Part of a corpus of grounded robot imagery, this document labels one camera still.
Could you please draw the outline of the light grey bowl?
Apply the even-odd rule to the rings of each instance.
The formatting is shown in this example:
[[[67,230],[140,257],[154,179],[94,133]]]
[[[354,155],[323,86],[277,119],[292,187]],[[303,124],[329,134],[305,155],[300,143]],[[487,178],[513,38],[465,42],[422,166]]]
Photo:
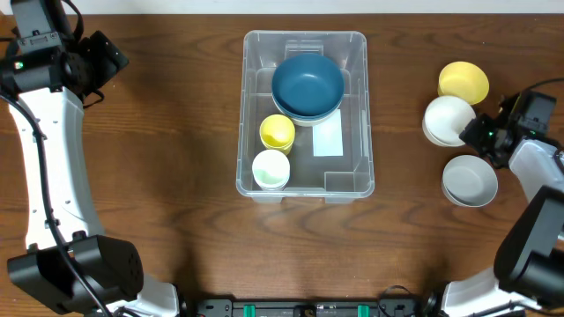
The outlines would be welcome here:
[[[450,160],[442,173],[442,192],[455,205],[479,208],[497,195],[494,169],[482,158],[461,155]]]

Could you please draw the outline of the white bowl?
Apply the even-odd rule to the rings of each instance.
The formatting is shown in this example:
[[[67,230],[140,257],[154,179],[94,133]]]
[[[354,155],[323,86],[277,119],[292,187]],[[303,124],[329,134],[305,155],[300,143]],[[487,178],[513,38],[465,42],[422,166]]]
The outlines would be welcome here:
[[[424,113],[422,128],[427,139],[441,147],[459,147],[459,137],[466,125],[476,118],[470,104],[455,96],[441,96],[431,101]]]

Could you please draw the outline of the yellow bowl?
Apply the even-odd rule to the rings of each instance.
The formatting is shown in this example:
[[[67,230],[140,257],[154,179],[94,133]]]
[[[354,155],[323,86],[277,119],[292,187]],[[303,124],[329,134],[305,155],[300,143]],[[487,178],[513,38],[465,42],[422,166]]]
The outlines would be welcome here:
[[[455,96],[476,105],[486,98],[489,88],[489,80],[480,67],[458,61],[447,64],[441,70],[437,92],[440,96]]]

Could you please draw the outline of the beige bowl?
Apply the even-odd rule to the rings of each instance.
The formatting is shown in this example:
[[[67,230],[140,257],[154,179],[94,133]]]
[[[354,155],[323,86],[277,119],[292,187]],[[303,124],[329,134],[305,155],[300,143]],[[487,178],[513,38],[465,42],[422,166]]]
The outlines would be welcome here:
[[[279,104],[275,104],[275,106],[281,114],[287,116],[295,125],[301,126],[301,127],[313,127],[315,125],[321,124],[322,122],[326,122],[334,114],[336,114],[340,111],[339,108],[336,108],[332,112],[330,112],[329,114],[327,114],[327,115],[325,115],[321,118],[317,118],[317,119],[314,119],[314,120],[308,120],[308,119],[302,119],[302,118],[297,118],[297,117],[291,116],[289,113],[285,112]]]

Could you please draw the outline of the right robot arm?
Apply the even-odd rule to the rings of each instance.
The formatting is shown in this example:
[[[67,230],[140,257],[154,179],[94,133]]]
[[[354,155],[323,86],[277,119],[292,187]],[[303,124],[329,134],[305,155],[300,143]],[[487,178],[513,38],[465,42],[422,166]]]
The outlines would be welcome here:
[[[434,316],[563,314],[563,147],[547,137],[556,99],[528,88],[481,114],[460,137],[496,168],[509,169],[529,202],[502,241],[493,267],[446,285]]]

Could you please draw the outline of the cream cup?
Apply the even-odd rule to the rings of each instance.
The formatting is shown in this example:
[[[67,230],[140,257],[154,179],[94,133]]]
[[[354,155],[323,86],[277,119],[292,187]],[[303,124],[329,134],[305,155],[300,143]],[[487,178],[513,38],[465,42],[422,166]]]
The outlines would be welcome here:
[[[277,150],[261,151],[253,160],[252,174],[263,190],[280,190],[290,179],[290,162]]]

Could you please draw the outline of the dark blue bowl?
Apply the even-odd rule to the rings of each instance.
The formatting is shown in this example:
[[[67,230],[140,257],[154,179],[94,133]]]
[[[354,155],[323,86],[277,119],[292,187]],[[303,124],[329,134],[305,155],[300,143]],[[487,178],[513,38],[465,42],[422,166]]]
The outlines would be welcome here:
[[[284,109],[313,116],[328,112],[345,96],[345,78],[331,59],[301,54],[275,69],[271,90]]]
[[[326,112],[326,113],[319,114],[319,115],[313,115],[313,116],[305,116],[305,115],[301,115],[301,114],[294,114],[294,113],[292,113],[290,110],[284,109],[283,106],[282,106],[282,104],[277,100],[277,98],[276,98],[274,95],[272,95],[272,100],[273,100],[274,104],[279,104],[279,105],[283,108],[283,110],[284,110],[285,112],[289,113],[291,116],[294,116],[294,117],[297,117],[297,118],[302,118],[302,119],[308,119],[308,120],[314,120],[314,119],[317,119],[317,118],[321,118],[321,117],[323,117],[323,116],[329,114],[330,112],[332,112],[334,109],[340,108],[340,106],[341,106],[341,104],[342,104],[342,102],[343,102],[344,99],[345,99],[345,97],[342,97],[342,98],[338,101],[338,103],[337,103],[334,107],[332,107],[332,108],[331,108],[328,112]]]

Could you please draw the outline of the yellow cup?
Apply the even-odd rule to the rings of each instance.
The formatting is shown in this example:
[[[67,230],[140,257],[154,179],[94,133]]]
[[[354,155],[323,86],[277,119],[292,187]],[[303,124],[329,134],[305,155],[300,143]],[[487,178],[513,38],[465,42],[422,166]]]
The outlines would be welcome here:
[[[272,114],[262,121],[259,136],[267,148],[282,148],[294,141],[295,127],[288,117]]]
[[[267,150],[276,150],[288,155],[293,147],[293,141],[279,141],[274,138],[265,138],[261,140],[263,146]]]

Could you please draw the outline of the dark blue bowl front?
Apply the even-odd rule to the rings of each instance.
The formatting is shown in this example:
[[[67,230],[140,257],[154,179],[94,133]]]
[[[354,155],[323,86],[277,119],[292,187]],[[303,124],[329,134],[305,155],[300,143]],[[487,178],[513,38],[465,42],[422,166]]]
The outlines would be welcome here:
[[[344,99],[345,99],[345,97],[342,97],[342,98],[338,101],[338,103],[337,103],[334,107],[332,107],[332,108],[331,108],[328,112],[326,112],[326,113],[319,114],[319,115],[313,115],[313,116],[305,116],[305,115],[301,115],[301,114],[294,114],[294,113],[292,113],[290,110],[284,109],[283,106],[282,106],[282,104],[277,100],[277,98],[276,98],[274,95],[272,95],[272,100],[273,100],[274,104],[279,104],[279,105],[283,108],[283,110],[284,110],[285,112],[289,113],[291,116],[294,116],[294,117],[297,117],[297,118],[302,118],[302,119],[308,119],[308,120],[314,120],[314,119],[317,119],[317,118],[321,118],[321,117],[323,117],[323,116],[329,114],[330,112],[332,112],[334,109],[340,108],[340,106],[341,106],[341,104],[342,104],[342,102],[343,102]]]

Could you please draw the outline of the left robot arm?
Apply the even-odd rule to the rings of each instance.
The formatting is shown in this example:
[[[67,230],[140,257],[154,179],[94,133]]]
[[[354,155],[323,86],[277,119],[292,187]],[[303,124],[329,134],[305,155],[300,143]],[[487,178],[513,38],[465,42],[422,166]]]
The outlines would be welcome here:
[[[71,26],[69,1],[12,0],[15,35],[1,62],[1,96],[26,169],[26,251],[11,282],[58,314],[183,316],[177,288],[146,275],[134,245],[105,234],[85,167],[86,98],[128,65],[101,32]]]

